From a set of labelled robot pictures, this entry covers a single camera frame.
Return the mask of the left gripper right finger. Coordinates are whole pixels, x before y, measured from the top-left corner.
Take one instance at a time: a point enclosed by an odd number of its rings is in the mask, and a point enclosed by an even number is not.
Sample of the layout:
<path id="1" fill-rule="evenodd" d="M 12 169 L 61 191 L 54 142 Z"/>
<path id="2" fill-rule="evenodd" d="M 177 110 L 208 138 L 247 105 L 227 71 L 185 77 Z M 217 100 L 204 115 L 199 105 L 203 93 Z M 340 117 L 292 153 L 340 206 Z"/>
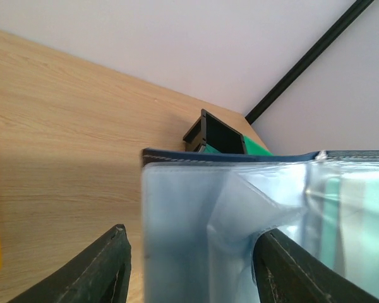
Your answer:
<path id="1" fill-rule="evenodd" d="M 261 302 L 379 302 L 277 229 L 258 238 L 254 270 Z"/>

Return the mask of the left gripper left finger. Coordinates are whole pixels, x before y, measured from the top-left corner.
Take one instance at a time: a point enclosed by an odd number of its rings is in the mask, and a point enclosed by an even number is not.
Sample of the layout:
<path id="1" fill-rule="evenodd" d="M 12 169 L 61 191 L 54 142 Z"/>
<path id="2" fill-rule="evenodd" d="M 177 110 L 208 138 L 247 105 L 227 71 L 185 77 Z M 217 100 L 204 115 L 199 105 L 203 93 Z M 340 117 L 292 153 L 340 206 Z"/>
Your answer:
<path id="1" fill-rule="evenodd" d="M 63 267 L 11 302 L 126 302 L 131 245 L 117 224 Z"/>

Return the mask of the blue leather card holder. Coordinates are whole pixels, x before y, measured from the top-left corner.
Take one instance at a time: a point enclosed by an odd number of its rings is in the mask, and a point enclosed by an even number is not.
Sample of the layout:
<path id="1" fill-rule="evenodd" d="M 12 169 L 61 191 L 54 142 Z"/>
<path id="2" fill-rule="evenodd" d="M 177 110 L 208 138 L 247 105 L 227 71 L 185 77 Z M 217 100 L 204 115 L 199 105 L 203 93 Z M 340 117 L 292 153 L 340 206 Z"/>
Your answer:
<path id="1" fill-rule="evenodd" d="M 142 162 L 146 302 L 261 302 L 254 248 L 274 229 L 379 300 L 379 150 Z"/>

